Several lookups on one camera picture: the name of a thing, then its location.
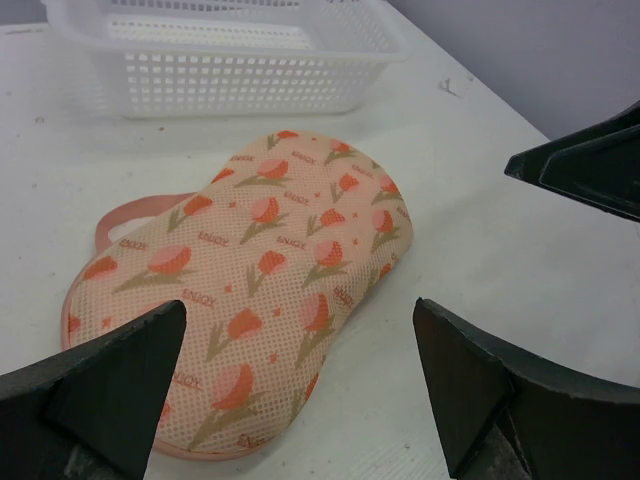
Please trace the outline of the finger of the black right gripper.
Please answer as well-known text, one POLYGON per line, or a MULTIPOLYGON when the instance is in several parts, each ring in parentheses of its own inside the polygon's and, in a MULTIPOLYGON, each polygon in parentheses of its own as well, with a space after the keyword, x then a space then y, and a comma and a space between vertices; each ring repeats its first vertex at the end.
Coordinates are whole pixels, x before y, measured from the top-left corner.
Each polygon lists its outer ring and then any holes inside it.
POLYGON ((639 104, 512 156, 504 174, 617 217, 639 221, 639 104))

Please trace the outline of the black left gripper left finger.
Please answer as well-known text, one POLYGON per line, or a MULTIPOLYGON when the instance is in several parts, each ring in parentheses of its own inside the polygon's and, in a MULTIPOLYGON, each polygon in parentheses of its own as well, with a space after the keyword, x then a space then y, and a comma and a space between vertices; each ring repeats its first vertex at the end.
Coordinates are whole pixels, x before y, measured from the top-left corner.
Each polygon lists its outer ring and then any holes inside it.
POLYGON ((143 478, 185 330, 173 300, 2 375, 2 478, 143 478))

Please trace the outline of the peach floral mesh laundry bag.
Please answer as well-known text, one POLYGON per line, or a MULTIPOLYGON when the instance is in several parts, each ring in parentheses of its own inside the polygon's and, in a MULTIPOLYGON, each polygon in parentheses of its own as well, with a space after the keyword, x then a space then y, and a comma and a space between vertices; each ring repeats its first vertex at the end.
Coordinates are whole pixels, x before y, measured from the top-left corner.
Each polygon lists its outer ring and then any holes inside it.
POLYGON ((377 162, 340 140, 281 130, 198 192, 107 213, 65 299, 62 345, 180 300, 186 331, 154 445, 194 460, 241 457, 295 420, 345 321, 412 238, 377 162))

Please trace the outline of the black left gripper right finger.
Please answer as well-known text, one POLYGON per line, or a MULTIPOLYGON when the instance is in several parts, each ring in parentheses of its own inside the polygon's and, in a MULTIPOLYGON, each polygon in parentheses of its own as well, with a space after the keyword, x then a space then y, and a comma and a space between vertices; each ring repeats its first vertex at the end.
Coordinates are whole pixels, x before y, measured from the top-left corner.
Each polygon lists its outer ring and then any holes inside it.
POLYGON ((413 325, 450 478, 638 478, 638 388, 551 362, 432 300, 417 300, 413 325))

